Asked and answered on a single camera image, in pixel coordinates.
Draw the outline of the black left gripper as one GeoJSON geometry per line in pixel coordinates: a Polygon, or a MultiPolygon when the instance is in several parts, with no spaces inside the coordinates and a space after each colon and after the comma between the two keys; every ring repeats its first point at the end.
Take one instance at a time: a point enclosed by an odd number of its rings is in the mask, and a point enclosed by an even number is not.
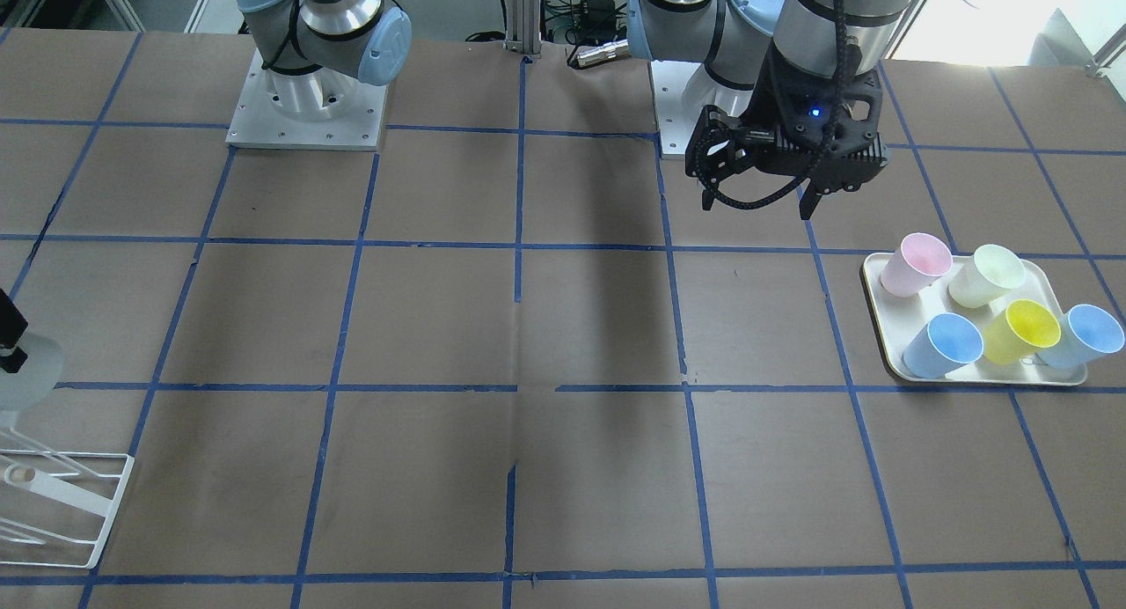
{"type": "Polygon", "coordinates": [[[771,47],[743,111],[703,106],[683,155],[686,174],[700,185],[701,209],[716,201],[749,209],[720,183],[757,169],[788,177],[777,196],[805,183],[799,218],[808,221],[824,196],[856,192],[881,174],[890,163],[878,132],[883,89],[875,71],[860,72],[861,56],[858,45],[844,45],[844,78],[821,78],[771,47]]]}

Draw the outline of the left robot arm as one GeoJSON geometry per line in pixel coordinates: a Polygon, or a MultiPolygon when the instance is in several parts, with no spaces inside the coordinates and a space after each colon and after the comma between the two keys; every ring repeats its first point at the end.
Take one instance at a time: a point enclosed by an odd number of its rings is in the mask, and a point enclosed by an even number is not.
{"type": "Polygon", "coordinates": [[[799,217],[888,165],[877,65],[911,0],[628,0],[631,55],[692,63],[681,156],[701,208],[799,217]]]}

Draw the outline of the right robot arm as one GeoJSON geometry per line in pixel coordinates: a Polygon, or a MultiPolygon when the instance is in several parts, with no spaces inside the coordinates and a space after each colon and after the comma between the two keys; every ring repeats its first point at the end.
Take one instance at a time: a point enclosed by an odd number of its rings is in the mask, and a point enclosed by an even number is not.
{"type": "Polygon", "coordinates": [[[361,114],[405,62],[388,0],[236,0],[251,36],[15,32],[3,44],[3,235],[27,239],[20,377],[138,387],[357,376],[374,181],[365,155],[230,147],[238,73],[272,132],[361,114]]]}

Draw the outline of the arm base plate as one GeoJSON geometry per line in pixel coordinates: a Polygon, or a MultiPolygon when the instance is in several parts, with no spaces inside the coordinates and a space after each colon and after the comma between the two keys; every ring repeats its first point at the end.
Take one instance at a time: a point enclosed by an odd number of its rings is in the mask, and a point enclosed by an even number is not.
{"type": "Polygon", "coordinates": [[[650,79],[661,155],[683,158],[709,79],[703,63],[687,61],[651,61],[650,79]]]}
{"type": "Polygon", "coordinates": [[[227,145],[258,150],[378,150],[387,87],[361,84],[329,69],[286,77],[261,64],[261,54],[254,52],[230,117],[227,145]]]}

